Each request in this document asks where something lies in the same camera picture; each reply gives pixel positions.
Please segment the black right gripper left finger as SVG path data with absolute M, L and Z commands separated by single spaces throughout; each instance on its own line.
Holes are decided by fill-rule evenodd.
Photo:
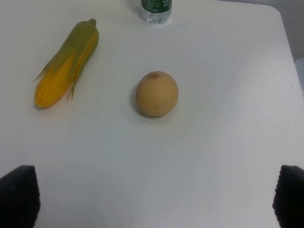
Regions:
M 40 211 L 35 167 L 21 165 L 0 179 L 0 226 L 33 228 Z

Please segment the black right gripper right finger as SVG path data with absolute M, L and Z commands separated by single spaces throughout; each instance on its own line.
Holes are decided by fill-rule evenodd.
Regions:
M 297 166 L 281 167 L 273 209 L 282 228 L 304 226 L 304 170 Z

